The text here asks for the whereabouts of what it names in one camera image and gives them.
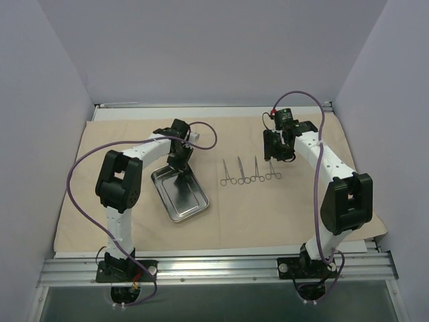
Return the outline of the small steel forceps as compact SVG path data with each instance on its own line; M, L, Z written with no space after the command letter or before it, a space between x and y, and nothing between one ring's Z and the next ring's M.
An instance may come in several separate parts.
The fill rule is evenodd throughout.
M271 160L269 161L269 172L265 175L266 180L271 180L272 178L276 178L278 180L282 179L282 174L276 171L273 167Z

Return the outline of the steel instrument tray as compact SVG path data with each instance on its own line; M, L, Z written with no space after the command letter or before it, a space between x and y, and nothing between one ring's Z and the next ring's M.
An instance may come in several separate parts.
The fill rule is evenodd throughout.
M180 172L171 166L154 170L151 180L174 223L185 221L209 206L209 199L196 179L191 167Z

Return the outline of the steel scissors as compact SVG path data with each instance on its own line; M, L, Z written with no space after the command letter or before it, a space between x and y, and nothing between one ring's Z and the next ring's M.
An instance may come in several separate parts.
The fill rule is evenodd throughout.
M237 157L237 163L238 163L239 171L240 171L240 177L237 179L237 183L240 185L250 184L251 179L245 175L243 164L242 164L241 158L239 156Z

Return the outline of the beige cloth surgical kit roll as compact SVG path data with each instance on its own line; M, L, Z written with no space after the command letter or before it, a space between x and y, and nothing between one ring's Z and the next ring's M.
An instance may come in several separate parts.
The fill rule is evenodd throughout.
M144 140L169 119L92 121L87 123L78 155L82 162L72 175L72 195L62 206L54 242L57 252L90 252L106 245L102 231L105 210L95 194L103 159L109 150L122 151ZM291 163L272 161L282 179L221 186L223 160L231 177L240 177L237 157L245 175L269 172L263 159L263 126L260 117L205 118L193 123L200 134L189 164L209 206L179 223L168 217L151 173L163 167L164 158L143 171L141 194L132 210L132 237L138 251L206 250L265 246L300 246L314 235L314 171L301 156Z

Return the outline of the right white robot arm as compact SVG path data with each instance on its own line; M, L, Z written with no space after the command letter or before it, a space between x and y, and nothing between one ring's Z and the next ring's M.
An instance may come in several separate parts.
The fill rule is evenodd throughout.
M309 121L286 129L263 131L264 160L289 161L301 155L314 169L315 234L304 244L297 263L301 274L314 276L329 265L339 244L373 218L373 180L347 166Z

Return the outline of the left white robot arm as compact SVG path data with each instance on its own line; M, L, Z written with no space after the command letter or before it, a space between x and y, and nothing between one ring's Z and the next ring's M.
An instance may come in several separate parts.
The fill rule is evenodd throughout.
M120 281L130 280L135 273L135 256L131 236L131 212L139 200L143 170L166 156L168 165L185 171L193 153L192 144L200 134L185 121L175 119L171 127L159 128L148 139L121 152L105 154L95 193L105 208L109 241L105 264Z

